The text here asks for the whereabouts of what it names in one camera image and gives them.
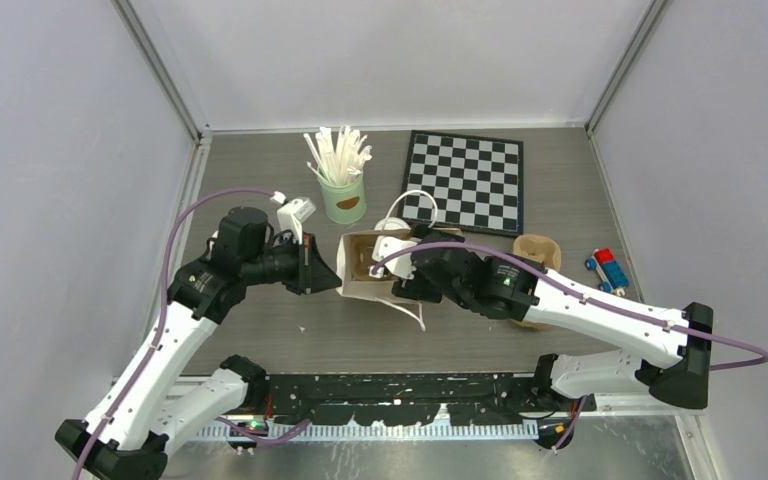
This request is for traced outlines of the brown paper bag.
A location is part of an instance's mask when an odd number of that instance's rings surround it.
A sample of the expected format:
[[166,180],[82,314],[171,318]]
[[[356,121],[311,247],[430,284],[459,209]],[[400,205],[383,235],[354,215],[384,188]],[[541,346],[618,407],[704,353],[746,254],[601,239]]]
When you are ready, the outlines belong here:
[[442,226],[441,209],[431,194],[422,190],[409,190],[401,194],[374,229],[341,236],[336,255],[336,271],[342,284],[336,292],[344,298],[375,302],[392,308],[415,320],[420,330],[425,331],[423,302],[401,298],[392,292],[398,283],[418,278],[408,254],[392,257],[419,244],[418,237],[411,232],[408,223],[395,215],[395,208],[406,200],[421,198],[431,203],[432,230],[441,233],[454,231]]

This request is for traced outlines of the stack of pulp cup carriers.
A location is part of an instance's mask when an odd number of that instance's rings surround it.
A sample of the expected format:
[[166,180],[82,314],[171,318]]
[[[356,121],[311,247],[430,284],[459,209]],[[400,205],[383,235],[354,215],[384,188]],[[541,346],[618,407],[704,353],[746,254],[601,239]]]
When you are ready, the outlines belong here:
[[559,244],[546,236],[520,235],[513,242],[512,253],[556,271],[559,271],[562,266],[562,252]]

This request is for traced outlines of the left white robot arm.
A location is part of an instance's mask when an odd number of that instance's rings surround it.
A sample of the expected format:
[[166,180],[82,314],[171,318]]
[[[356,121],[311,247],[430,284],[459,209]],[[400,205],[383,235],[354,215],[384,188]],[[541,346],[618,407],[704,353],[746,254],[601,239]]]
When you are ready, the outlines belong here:
[[177,401],[164,401],[249,288],[280,283],[310,295],[340,286],[314,235],[303,229],[314,210],[310,200],[297,198],[278,209],[278,226],[252,207],[222,218],[204,253],[175,273],[161,314],[122,376],[84,418],[58,428],[55,440],[79,471],[98,479],[158,479],[181,445],[217,417],[234,409],[253,414],[265,405],[267,374],[240,355]]

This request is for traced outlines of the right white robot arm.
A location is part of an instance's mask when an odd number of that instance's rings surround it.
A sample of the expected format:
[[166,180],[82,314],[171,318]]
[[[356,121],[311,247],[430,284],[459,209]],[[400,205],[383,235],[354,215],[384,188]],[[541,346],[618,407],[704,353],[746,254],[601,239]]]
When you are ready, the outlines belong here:
[[398,298],[448,299],[487,319],[558,326],[613,345],[597,354],[540,356],[530,392],[544,410],[591,394],[635,392],[683,409],[708,405],[713,310],[705,304],[638,303],[438,231],[420,241],[382,236],[373,258],[371,274],[396,277]]

